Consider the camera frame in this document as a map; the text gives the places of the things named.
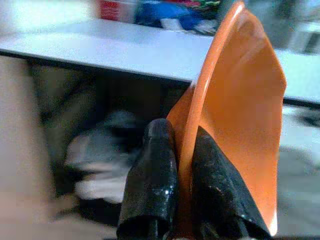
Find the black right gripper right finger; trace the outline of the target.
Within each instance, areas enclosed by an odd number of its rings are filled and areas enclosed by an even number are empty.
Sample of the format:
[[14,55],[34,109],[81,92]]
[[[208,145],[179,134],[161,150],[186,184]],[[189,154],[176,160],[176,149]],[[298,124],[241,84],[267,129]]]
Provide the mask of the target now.
[[197,130],[191,173],[196,239],[272,238],[240,173],[202,127]]

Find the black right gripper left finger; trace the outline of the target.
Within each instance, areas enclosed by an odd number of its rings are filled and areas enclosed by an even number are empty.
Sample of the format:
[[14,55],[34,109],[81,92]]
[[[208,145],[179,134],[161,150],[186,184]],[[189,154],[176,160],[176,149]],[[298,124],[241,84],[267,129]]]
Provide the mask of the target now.
[[174,130],[167,119],[155,119],[144,131],[142,148],[126,178],[117,239],[166,239],[178,193]]

